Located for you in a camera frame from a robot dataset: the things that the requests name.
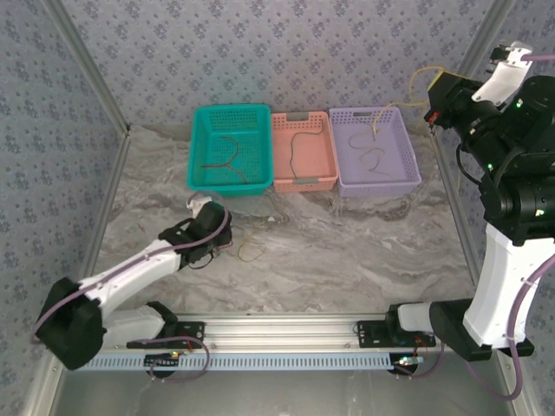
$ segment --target basket handle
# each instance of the basket handle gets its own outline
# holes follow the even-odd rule
[[[287,121],[307,121],[310,118],[308,111],[294,111],[292,113],[285,113]]]
[[[318,178],[293,179],[293,185],[312,185],[320,182]]]

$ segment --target pink basket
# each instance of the pink basket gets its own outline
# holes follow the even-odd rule
[[[276,192],[333,188],[339,170],[330,119],[324,111],[272,114],[271,141]]]

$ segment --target plastic basket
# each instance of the plastic basket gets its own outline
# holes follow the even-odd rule
[[[270,125],[270,108],[264,105],[198,108],[189,154],[189,188],[225,197],[264,193],[273,181]]]
[[[383,112],[376,122],[374,137],[372,123],[382,110],[383,107],[330,110],[342,197],[402,195],[421,183],[415,152],[399,108],[391,107]],[[372,147],[378,150],[369,154]]]
[[[272,114],[271,135],[276,192],[333,188],[338,177],[337,157],[325,112]]]

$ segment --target cable tie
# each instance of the cable tie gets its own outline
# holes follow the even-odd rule
[[[534,283],[528,282],[528,280],[525,279],[524,277],[522,277],[522,278],[520,279],[520,281],[521,281],[523,284],[527,284],[527,285],[530,286],[531,288],[533,288],[534,286],[536,286],[536,287],[538,286],[538,283],[537,283],[537,282],[534,282]]]

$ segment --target lavender basket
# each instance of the lavender basket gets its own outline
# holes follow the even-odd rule
[[[394,196],[421,183],[415,152],[397,107],[332,108],[330,124],[342,197]]]

